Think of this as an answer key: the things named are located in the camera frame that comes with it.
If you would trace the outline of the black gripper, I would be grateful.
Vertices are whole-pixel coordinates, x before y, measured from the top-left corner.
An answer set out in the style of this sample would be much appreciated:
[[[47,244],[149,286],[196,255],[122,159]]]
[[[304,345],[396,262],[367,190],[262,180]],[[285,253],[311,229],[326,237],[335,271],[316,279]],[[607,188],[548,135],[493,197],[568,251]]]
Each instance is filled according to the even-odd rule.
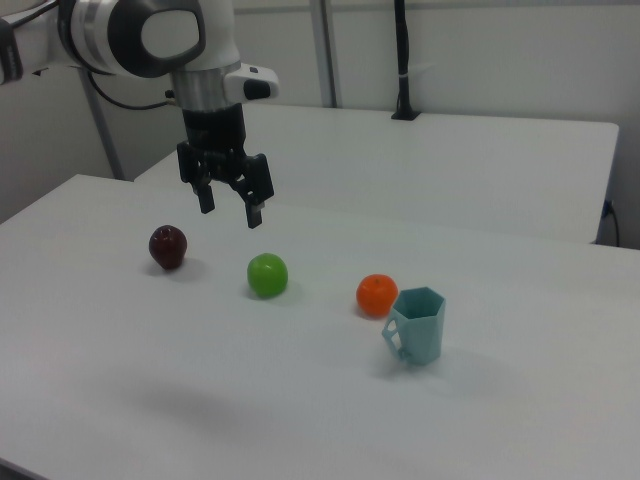
[[[187,139],[177,146],[179,174],[192,187],[200,211],[215,209],[211,180],[234,181],[233,189],[245,204],[247,225],[262,224],[261,210],[274,196],[267,158],[246,156],[246,128],[239,103],[209,112],[183,110]]]

